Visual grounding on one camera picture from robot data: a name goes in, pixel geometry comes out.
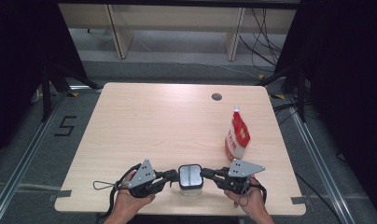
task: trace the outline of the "metal frame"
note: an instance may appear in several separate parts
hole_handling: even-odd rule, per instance
[[[287,102],[289,104],[294,104],[293,97],[291,95],[286,96]],[[305,145],[307,146],[308,152],[313,159],[314,166],[316,167],[317,172],[322,179],[323,185],[325,186],[328,196],[331,199],[331,202],[336,209],[336,212],[342,223],[356,223],[354,217],[349,210],[348,204],[343,198],[343,195],[337,186],[334,178],[331,175],[330,170],[328,169],[325,161],[323,160],[322,155],[319,152],[319,149],[314,142],[314,139],[311,136],[310,131],[308,130],[305,122],[302,122],[299,115],[295,112],[293,108],[290,107],[290,111],[293,114],[294,121],[296,122],[299,132],[302,139],[304,140]]]
[[[43,138],[49,128],[49,125],[54,119],[55,112],[57,108],[60,106],[61,102],[65,98],[66,93],[60,93],[55,100],[51,113],[49,117],[41,122],[39,128],[37,129],[34,138],[32,139],[29,146],[26,148],[20,162],[18,163],[17,167],[15,168],[13,174],[11,175],[8,182],[6,182],[5,186],[0,193],[0,219],[2,218],[3,214],[6,212],[6,209],[11,202],[16,189],[18,188],[22,178],[25,176],[26,171],[28,170],[32,160],[35,157],[37,149],[39,148],[40,144],[43,141]]]

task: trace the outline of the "human hand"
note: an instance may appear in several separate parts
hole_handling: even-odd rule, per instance
[[[252,185],[257,185],[258,181],[254,176],[250,178]],[[242,209],[249,215],[249,217],[258,224],[273,223],[272,218],[268,214],[260,189],[250,188],[245,195],[239,195],[229,190],[224,190],[224,193],[231,200],[234,201],[234,207],[241,205]]]
[[[131,180],[135,171],[130,172],[124,180]],[[105,221],[105,224],[125,224],[131,220],[136,213],[145,205],[153,202],[155,194],[150,194],[145,198],[135,198],[128,191],[126,185],[119,186],[114,209]]]

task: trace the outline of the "wire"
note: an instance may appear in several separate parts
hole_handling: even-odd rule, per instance
[[[255,13],[253,8],[252,8],[252,13],[253,13],[253,16],[256,20],[256,23],[258,24],[258,28],[259,28],[258,36],[255,36],[255,34],[253,34],[253,36],[256,38],[256,43],[259,42],[262,46],[268,48],[270,50],[270,54],[272,56],[273,61],[276,63],[276,61],[278,60],[278,57],[276,56],[275,51],[281,52],[282,50],[280,48],[278,48],[276,45],[274,45],[273,42],[268,37],[267,23],[266,23],[267,9],[263,8],[263,21],[262,21],[261,25],[259,24],[258,18],[256,16],[256,13]],[[260,35],[264,36],[265,40],[267,41],[268,46],[263,44],[261,41],[259,41]]]
[[[105,187],[97,188],[97,187],[95,186],[96,183],[104,184]],[[115,187],[116,184],[112,184],[112,183],[107,183],[107,182],[104,182],[104,181],[95,180],[95,181],[92,182],[92,186],[93,186],[94,189],[96,189],[96,190],[100,190],[100,189],[108,189],[108,188]]]
[[[294,114],[296,114],[298,111],[294,111],[293,113],[289,114],[284,120],[282,120],[280,123],[278,123],[278,125],[280,126],[281,124],[283,124],[288,118],[290,118],[291,116],[293,116]]]
[[[296,106],[297,104],[285,104],[285,105],[278,105],[276,107],[273,108],[273,112],[276,112],[276,111],[280,111],[280,110],[283,110],[283,109],[286,109],[286,108],[289,108],[291,106]]]
[[[99,223],[99,220],[101,220],[101,218],[108,217],[112,213],[113,207],[114,207],[114,199],[115,199],[114,195],[115,195],[116,191],[120,190],[119,184],[121,184],[123,182],[125,177],[127,177],[127,175],[130,172],[139,169],[140,166],[141,166],[141,163],[131,167],[115,184],[111,184],[111,183],[107,183],[107,182],[103,182],[103,181],[98,181],[98,180],[95,180],[95,181],[92,182],[92,186],[97,190],[98,190],[98,188],[95,187],[95,183],[103,183],[103,184],[108,185],[107,187],[100,188],[100,189],[107,189],[107,188],[110,188],[110,187],[114,187],[114,188],[111,189],[110,195],[109,195],[109,209],[107,210],[107,212],[105,214],[103,214],[101,216],[97,215],[95,223]]]
[[[247,192],[247,187],[244,187],[241,191],[241,194],[239,195],[239,205],[241,205],[242,207],[245,207],[249,204],[249,194],[247,194]],[[243,196],[246,197],[246,204],[241,203],[241,199],[243,198]]]
[[[266,61],[267,63],[271,64],[272,66],[276,66],[275,63],[271,62],[270,60],[268,60],[267,58],[265,58],[264,56],[262,56],[260,53],[258,53],[257,51],[255,51],[254,48],[250,48],[249,45],[246,44],[246,42],[244,42],[244,40],[242,39],[242,37],[239,35],[239,38],[242,40],[242,42],[244,43],[244,45],[250,50],[252,51],[252,55],[253,53],[257,54],[260,58],[262,58],[264,61]]]
[[[275,116],[278,116],[278,114],[281,112],[282,110],[278,110],[278,112],[275,113]]]
[[[326,202],[326,200],[322,196],[320,196],[320,194],[301,175],[297,174],[296,171],[294,172],[294,175],[298,177],[302,182],[304,182],[304,184],[306,184],[314,192],[314,194],[316,194],[316,196],[319,197],[320,200],[322,200],[322,202],[328,207],[328,209],[330,209],[331,213],[337,218],[338,222],[342,223],[337,212],[331,207],[331,205]]]
[[[255,66],[257,69],[261,70],[261,71],[264,71],[264,72],[273,72],[273,71],[270,71],[270,70],[267,70],[267,69],[262,69],[262,68],[259,68],[258,66],[255,65],[255,61],[254,61],[254,58],[253,58],[253,51],[252,51],[252,55],[251,55],[251,60],[252,60],[252,64],[253,66]]]

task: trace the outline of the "black cable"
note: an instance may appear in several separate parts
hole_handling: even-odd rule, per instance
[[[278,110],[283,110],[283,109],[286,109],[288,107],[291,107],[291,106],[296,106],[297,104],[285,104],[285,105],[278,105],[276,107],[273,108],[273,112],[276,112]]]
[[[137,165],[135,165],[135,166],[133,166],[133,167],[131,167],[131,169],[129,169],[122,177],[121,177],[121,179],[120,180],[118,180],[116,183],[115,183],[115,185],[114,185],[114,188],[112,188],[112,190],[110,190],[110,195],[109,195],[109,202],[110,202],[110,205],[109,205],[109,209],[107,210],[107,212],[105,213],[105,214],[103,214],[103,215],[101,215],[101,216],[97,216],[97,220],[96,220],[96,223],[99,223],[99,220],[101,219],[101,218],[105,218],[105,217],[108,217],[108,216],[110,216],[110,214],[112,213],[112,211],[113,211],[113,207],[114,207],[114,195],[115,195],[115,193],[116,193],[116,191],[118,191],[119,190],[119,184],[121,184],[121,182],[125,179],[125,177],[127,177],[127,175],[130,173],[130,172],[132,172],[132,171],[134,171],[134,170],[137,170],[137,169],[139,169],[139,167],[140,167],[140,163],[139,164],[137,164]],[[94,181],[92,184],[93,184],[93,187],[95,188],[95,189],[97,189],[96,187],[95,187],[95,182],[101,182],[101,181]]]
[[[267,23],[265,22],[266,15],[267,15],[267,8],[263,8],[263,20],[264,20],[264,31],[265,31],[264,38],[266,38],[270,47],[271,47],[271,45],[273,45],[275,47],[275,49],[271,47],[272,49],[274,49],[274,50],[277,49],[279,51],[282,51],[282,49],[280,49],[279,47],[274,45],[273,42],[270,40],[270,38],[268,38]]]
[[[249,194],[246,194],[247,192],[247,187],[243,187],[241,194],[239,195],[239,205],[241,205],[242,207],[245,207],[249,204]],[[246,196],[246,204],[241,203],[242,196]]]
[[[296,114],[298,111],[294,111],[293,113],[289,114],[284,120],[282,120],[280,123],[278,123],[278,125],[280,126],[281,124],[283,124],[288,118],[290,118],[291,116],[293,116],[294,114]]]
[[[273,73],[273,71],[270,71],[270,70],[267,70],[267,69],[262,69],[262,68],[256,66],[255,62],[253,61],[253,60],[254,60],[254,58],[253,58],[253,51],[252,51],[251,59],[252,59],[252,64],[253,64],[253,66],[255,66],[258,70],[263,71],[263,72],[270,72],[270,73]]]
[[[331,205],[328,202],[326,202],[326,200],[322,196],[320,196],[320,194],[302,176],[297,174],[296,171],[294,172],[294,175],[298,177],[302,182],[304,182],[304,184],[306,184],[308,188],[310,188],[314,192],[314,194],[316,194],[316,196],[319,197],[320,200],[322,200],[322,202],[328,207],[328,209],[330,209],[331,213],[337,218],[338,222],[341,224],[342,222],[340,220],[340,217],[338,216],[337,212],[331,207]]]
[[[264,38],[266,39],[266,41],[267,41],[267,39],[268,39],[268,36],[265,35],[264,32],[263,32],[263,26],[266,26],[266,23],[265,23],[265,17],[264,17],[264,14],[263,14],[263,22],[262,22],[262,24],[260,25],[260,23],[259,23],[259,21],[258,21],[258,17],[256,16],[255,11],[253,10],[253,8],[252,8],[252,13],[253,13],[253,16],[255,17],[255,20],[256,20],[256,23],[258,24],[258,29],[259,29],[258,37],[256,37],[255,34],[253,34],[253,36],[256,38],[256,40],[257,40],[262,46],[264,46],[265,48],[271,48],[271,49],[276,50],[276,51],[282,51],[280,48],[278,48],[277,46],[275,46],[270,40],[269,40],[270,43],[272,43],[272,44],[276,47],[276,49],[274,49],[273,47],[271,47],[271,46],[270,46],[270,43],[268,43],[269,45],[267,46],[267,45],[263,44],[263,43],[259,40],[260,35],[263,35]]]
[[[239,38],[242,40],[242,42],[244,43],[244,45],[250,50],[252,51],[252,53],[255,53],[257,54],[260,58],[262,58],[264,61],[266,61],[267,63],[270,63],[272,66],[275,66],[275,63],[271,62],[270,60],[268,60],[267,58],[265,58],[264,56],[262,56],[260,53],[258,53],[257,51],[255,51],[253,48],[250,48],[249,45],[246,44],[246,42],[244,42],[244,40],[242,39],[242,37],[239,35]]]
[[[282,111],[282,109],[278,110],[278,112],[275,113],[275,116],[278,116],[278,114]]]

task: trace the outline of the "wooden table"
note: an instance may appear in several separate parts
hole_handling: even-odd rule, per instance
[[[220,101],[212,98],[222,96]],[[105,212],[110,189],[95,190],[92,182],[114,183],[132,166],[150,159],[157,171],[178,169],[184,164],[230,167],[224,139],[234,106],[252,140],[243,157],[266,167],[257,178],[268,190],[271,215],[299,216],[304,204],[270,99],[263,87],[108,83],[93,111],[55,208],[64,212]],[[223,190],[204,179],[201,195],[184,196],[178,183],[165,185],[153,203],[139,211],[153,215],[241,216]]]

